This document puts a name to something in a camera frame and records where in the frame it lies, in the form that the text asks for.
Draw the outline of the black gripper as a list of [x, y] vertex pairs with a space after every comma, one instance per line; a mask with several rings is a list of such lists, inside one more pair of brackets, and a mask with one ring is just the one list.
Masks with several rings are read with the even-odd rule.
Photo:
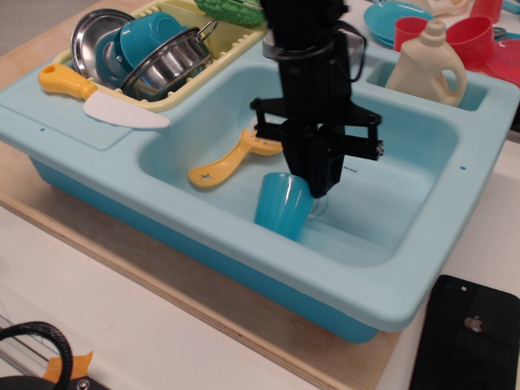
[[349, 55], [333, 45], [273, 53], [283, 96], [257, 98], [257, 135], [281, 141], [290, 172], [306, 180], [314, 198], [340, 181], [344, 155], [378, 159], [381, 116], [351, 101]]

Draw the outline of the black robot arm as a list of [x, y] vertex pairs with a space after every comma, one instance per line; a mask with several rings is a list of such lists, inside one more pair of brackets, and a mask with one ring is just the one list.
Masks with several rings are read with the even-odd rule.
[[263, 1], [274, 36], [282, 97], [254, 99], [258, 136], [281, 142], [292, 174], [316, 199], [340, 182], [345, 156], [383, 153], [380, 115], [352, 101], [348, 42], [356, 30], [341, 20], [342, 1]]

